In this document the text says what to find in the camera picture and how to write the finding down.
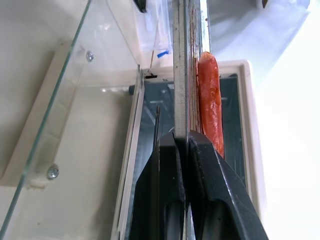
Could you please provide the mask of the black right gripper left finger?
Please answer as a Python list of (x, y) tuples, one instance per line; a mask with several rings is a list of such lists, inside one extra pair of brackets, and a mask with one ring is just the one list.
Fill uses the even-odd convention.
[(181, 240), (185, 189), (174, 134), (161, 137), (135, 185), (129, 239)]

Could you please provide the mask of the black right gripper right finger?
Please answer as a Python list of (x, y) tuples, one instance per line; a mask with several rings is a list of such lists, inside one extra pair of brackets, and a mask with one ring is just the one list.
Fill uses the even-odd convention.
[(240, 177), (203, 134), (189, 134), (188, 198), (197, 240), (266, 240)]

